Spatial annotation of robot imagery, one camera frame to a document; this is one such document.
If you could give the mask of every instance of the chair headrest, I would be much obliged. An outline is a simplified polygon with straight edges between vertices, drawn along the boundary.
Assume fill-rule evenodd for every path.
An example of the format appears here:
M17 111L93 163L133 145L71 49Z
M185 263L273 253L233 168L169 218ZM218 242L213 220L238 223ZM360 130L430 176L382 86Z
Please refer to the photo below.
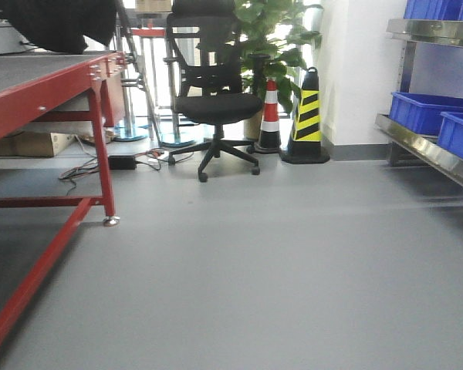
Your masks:
M235 10L234 0L174 0L175 15L229 15Z

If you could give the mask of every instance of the black mesh chair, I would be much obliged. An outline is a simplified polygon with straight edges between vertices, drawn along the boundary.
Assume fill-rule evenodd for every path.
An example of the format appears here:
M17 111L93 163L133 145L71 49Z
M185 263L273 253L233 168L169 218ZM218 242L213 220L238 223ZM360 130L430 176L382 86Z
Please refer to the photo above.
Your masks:
M201 182L208 180L204 168L212 157L219 158L221 151L253 163L252 174L260 172L256 158L235 148L251 146L252 141L224 139L223 125L254 116L261 110L262 101L242 92L240 24L229 2L223 7L220 3L225 2L175 0L167 17L167 44L173 55L166 60L177 62L181 77L180 92L173 99L172 110L193 123L215 127L212 140L173 150L168 162L175 164L175 154L207 150L198 168Z

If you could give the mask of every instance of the stainless steel shelf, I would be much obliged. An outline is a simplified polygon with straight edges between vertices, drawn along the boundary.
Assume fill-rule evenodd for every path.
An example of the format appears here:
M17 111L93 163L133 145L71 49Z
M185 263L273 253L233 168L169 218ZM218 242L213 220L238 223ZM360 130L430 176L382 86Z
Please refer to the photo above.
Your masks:
M394 39L463 48L463 21L390 19L387 31Z
M395 143L463 186L463 159L432 143L429 138L413 133L383 114L377 116L376 124Z

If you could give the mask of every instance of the yellow and black striped cone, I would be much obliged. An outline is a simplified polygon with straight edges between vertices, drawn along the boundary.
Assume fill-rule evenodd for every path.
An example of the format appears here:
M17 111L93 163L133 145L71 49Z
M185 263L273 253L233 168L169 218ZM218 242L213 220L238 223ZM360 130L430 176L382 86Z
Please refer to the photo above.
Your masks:
M293 164L325 163L330 155L321 147L317 69L309 68L301 93L287 149L281 150L279 155L283 161Z
M277 153L281 139L279 137L278 90L272 79L266 83L264 100L264 119L261 123L259 141L254 143L254 150L258 153Z

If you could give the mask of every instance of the chair base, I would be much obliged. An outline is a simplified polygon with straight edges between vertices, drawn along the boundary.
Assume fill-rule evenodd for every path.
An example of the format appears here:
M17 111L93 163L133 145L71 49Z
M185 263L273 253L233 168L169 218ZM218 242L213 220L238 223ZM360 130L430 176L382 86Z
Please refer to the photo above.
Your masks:
M173 150L170 152L168 157L168 164L174 165L176 163L175 158L173 155L175 154L184 154L184 153L193 153L198 152L201 150L207 150L206 154L204 155L204 159L201 161L201 164L198 168L198 178L199 181L205 183L208 180L208 175L203 172L204 168L208 165L211 161L211 158L219 158L221 155L221 151L231 154L232 156L237 156L243 160L247 160L254 164L252 168L253 175L259 175L259 160L251 156L250 154L244 153L241 150L235 148L235 146L253 146L254 141L252 140L224 140L223 139L223 126L216 125L215 126L215 134L213 138L209 141L204 143L196 144L193 146L188 146L186 148Z

